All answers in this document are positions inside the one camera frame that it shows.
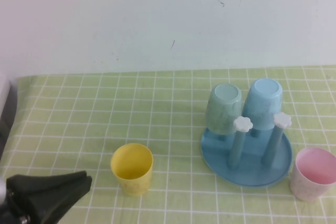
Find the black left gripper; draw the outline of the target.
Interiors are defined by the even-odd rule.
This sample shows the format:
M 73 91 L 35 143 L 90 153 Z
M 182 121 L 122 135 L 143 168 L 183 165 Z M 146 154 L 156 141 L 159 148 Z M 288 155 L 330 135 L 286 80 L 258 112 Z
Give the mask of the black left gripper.
M 1 182 L 1 223 L 57 223 L 90 191 L 92 177 L 82 170 L 52 176 L 14 175 Z M 18 194 L 29 195 L 28 210 Z

